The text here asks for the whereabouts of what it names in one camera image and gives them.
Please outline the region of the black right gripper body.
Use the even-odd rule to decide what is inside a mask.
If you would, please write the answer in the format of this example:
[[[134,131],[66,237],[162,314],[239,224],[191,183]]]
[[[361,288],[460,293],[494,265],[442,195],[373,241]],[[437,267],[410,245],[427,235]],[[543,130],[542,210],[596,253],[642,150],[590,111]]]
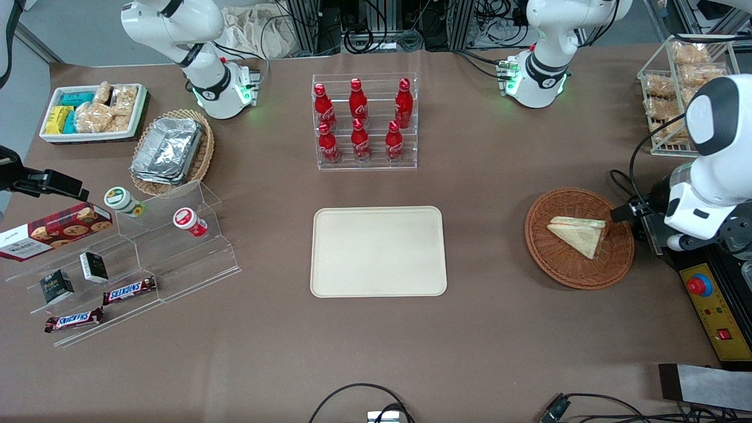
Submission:
[[[21,157],[11,148],[1,146],[1,190],[14,191],[19,182],[26,180],[26,170]]]

